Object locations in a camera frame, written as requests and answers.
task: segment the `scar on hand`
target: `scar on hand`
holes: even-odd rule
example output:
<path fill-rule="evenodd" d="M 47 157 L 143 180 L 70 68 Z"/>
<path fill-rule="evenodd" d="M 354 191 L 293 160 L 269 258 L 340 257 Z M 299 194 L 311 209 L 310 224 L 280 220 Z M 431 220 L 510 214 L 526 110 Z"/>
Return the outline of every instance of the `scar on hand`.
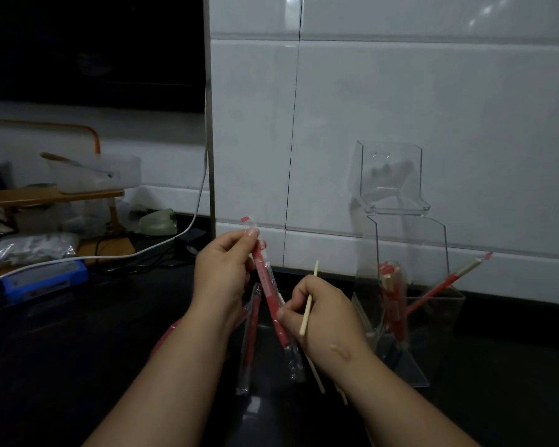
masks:
<path fill-rule="evenodd" d="M 350 350 L 348 348 L 344 348 L 341 345 L 332 343 L 331 345 L 329 345 L 329 349 L 339 354 L 346 362 L 350 360 Z"/>

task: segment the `black countertop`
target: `black countertop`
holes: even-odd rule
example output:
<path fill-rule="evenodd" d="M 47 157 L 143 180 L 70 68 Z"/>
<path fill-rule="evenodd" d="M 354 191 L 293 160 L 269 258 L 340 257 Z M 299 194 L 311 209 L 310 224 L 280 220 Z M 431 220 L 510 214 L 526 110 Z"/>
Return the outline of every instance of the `black countertop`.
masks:
<path fill-rule="evenodd" d="M 79 445 L 188 308 L 193 268 L 104 278 L 0 310 L 0 446 Z M 294 277 L 278 273 L 286 296 Z M 266 304 L 252 392 L 236 397 L 231 337 L 203 445 L 368 445 L 328 379 L 292 385 Z M 422 394 L 483 445 L 559 445 L 559 308 L 470 297 Z"/>

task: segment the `white cable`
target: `white cable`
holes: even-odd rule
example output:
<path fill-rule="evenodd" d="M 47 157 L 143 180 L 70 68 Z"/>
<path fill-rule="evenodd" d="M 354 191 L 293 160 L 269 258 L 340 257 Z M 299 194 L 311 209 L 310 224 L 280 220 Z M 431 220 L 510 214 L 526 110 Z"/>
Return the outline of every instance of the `white cable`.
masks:
<path fill-rule="evenodd" d="M 133 257 L 138 257 L 139 255 L 144 254 L 147 251 L 151 251 L 152 249 L 155 249 L 158 246 L 161 246 L 161 245 L 166 244 L 166 243 L 170 243 L 175 238 L 178 238 L 179 236 L 187 233 L 191 229 L 193 224 L 195 223 L 195 220 L 197 219 L 197 213 L 199 211 L 199 204 L 201 203 L 201 194 L 203 192 L 203 187 L 205 186 L 205 177 L 207 176 L 207 142 L 205 144 L 205 157 L 204 157 L 203 161 L 204 161 L 203 177 L 201 178 L 201 188 L 199 188 L 199 194 L 197 196 L 197 206 L 195 208 L 195 214 L 193 215 L 193 219 L 192 219 L 191 223 L 181 233 L 173 236 L 172 238 L 168 238 L 167 240 L 164 240 L 161 243 L 155 244 L 153 246 L 149 246 L 149 248 L 141 249 L 141 251 L 138 251 L 138 252 L 133 253 L 133 254 L 128 254 L 128 255 L 87 255 L 85 257 L 66 257 L 65 259 L 57 259 L 57 260 L 49 260 L 47 262 L 33 263 L 31 265 L 27 265 L 27 266 L 23 266 L 21 268 L 17 268 L 16 270 L 8 271 L 8 273 L 4 273 L 3 275 L 1 275 L 0 279 L 3 279 L 5 277 L 11 276 L 11 275 L 14 275 L 14 274 L 17 274 L 17 273 L 20 273 L 21 271 L 24 271 L 24 270 L 29 270 L 31 268 L 35 268 L 37 266 L 52 265 L 54 263 L 72 262 L 74 260 L 91 260 L 91 259 L 99 259 L 99 260 L 102 260 L 102 259 L 132 259 Z"/>

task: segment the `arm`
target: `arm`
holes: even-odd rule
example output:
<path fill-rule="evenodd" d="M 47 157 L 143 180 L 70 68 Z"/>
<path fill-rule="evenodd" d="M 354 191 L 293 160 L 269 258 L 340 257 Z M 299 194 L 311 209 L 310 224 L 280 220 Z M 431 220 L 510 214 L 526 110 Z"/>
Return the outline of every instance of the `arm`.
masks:
<path fill-rule="evenodd" d="M 227 233 L 197 256 L 182 322 L 85 442 L 95 446 L 198 445 L 254 266 L 256 230 Z"/>
<path fill-rule="evenodd" d="M 302 315 L 295 311 L 304 307 L 308 294 L 313 296 L 313 307 L 302 338 L 298 335 Z M 377 445 L 476 446 L 373 354 L 352 303 L 334 286 L 314 276 L 305 277 L 278 318 L 346 392 Z"/>

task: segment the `television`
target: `television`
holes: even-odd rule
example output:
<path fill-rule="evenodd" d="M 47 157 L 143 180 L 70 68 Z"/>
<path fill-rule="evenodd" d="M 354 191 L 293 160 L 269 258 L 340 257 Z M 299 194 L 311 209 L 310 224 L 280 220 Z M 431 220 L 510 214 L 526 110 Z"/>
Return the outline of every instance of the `television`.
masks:
<path fill-rule="evenodd" d="M 204 111 L 202 0 L 0 0 L 0 100 Z"/>

